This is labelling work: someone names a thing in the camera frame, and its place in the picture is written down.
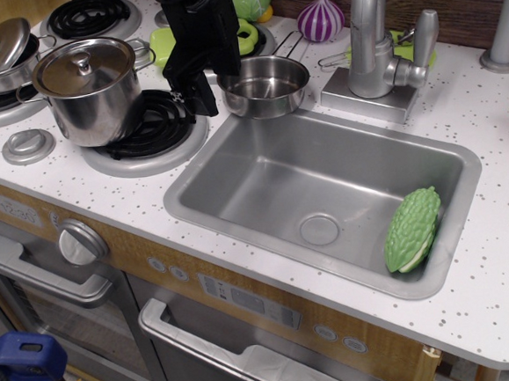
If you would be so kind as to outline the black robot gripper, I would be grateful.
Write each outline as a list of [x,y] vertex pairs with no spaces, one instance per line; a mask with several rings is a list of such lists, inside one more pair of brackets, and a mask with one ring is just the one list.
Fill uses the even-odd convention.
[[174,101],[190,114],[216,116],[218,107],[203,70],[236,75],[241,64],[239,23],[232,0],[157,0],[176,43],[164,67]]

